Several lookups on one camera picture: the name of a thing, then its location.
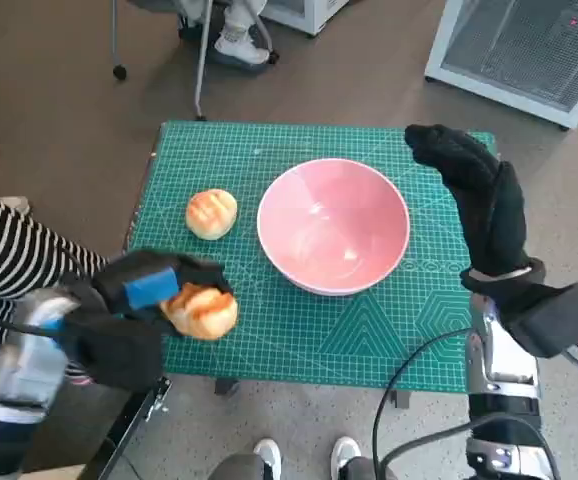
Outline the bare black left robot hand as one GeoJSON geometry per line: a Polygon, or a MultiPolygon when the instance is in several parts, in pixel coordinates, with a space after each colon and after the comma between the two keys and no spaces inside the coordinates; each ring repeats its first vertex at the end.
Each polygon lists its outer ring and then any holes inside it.
{"type": "Polygon", "coordinates": [[[214,261],[142,249],[111,261],[92,277],[92,286],[110,313],[176,336],[178,333],[159,304],[178,295],[187,283],[232,293],[223,271],[224,266],[214,261]]]}

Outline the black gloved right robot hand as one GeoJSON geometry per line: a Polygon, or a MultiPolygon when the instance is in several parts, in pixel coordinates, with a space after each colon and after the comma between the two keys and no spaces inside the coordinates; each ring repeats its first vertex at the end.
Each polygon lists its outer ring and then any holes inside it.
{"type": "Polygon", "coordinates": [[[471,267],[491,277],[527,268],[524,196],[513,165],[440,124],[408,126],[405,142],[415,162],[437,170],[452,194],[471,267]]]}

